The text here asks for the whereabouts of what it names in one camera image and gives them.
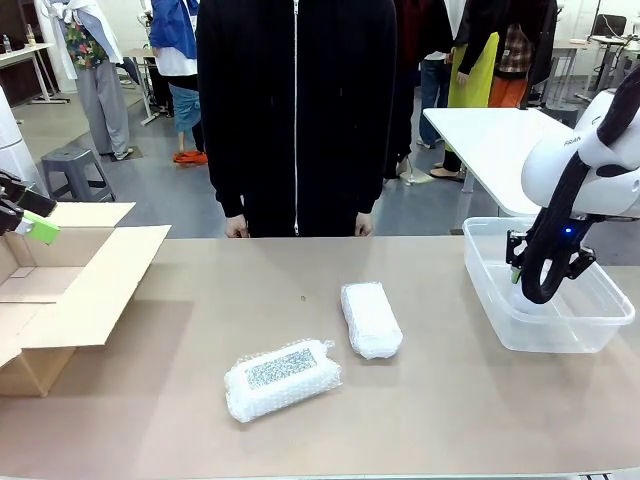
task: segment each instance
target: bubble-wrapped item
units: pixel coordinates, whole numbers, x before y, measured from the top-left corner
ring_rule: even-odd
[[[370,360],[389,358],[402,343],[402,331],[381,283],[354,283],[342,287],[342,311],[356,353]]]
[[[340,365],[327,357],[332,346],[333,342],[302,340],[239,360],[224,376],[231,416],[250,422],[339,386]]]

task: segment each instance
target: white package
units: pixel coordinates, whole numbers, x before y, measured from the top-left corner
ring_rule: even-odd
[[[332,342],[303,340],[240,360],[224,376],[229,413],[246,423],[341,385]]]
[[[402,331],[391,311],[381,283],[355,283],[342,287],[342,311],[349,324],[349,339],[356,353],[367,360],[389,358],[402,343]]]

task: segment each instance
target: cardboard box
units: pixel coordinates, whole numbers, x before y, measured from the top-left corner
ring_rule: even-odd
[[[0,237],[0,395],[46,396],[76,347],[105,344],[170,228],[115,228],[133,205],[60,203],[52,245]]]

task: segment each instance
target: white zipper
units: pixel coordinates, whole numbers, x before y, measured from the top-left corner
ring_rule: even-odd
[[[293,228],[298,236],[298,3],[293,0],[293,168],[295,175],[296,216]]]

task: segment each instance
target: person's left hand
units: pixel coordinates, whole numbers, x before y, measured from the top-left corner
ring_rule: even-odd
[[[373,232],[373,220],[370,213],[358,213],[356,217],[356,237],[368,237]]]
[[[458,82],[458,85],[464,87],[469,81],[469,75],[467,75],[466,73],[458,72],[458,78],[456,80]]]

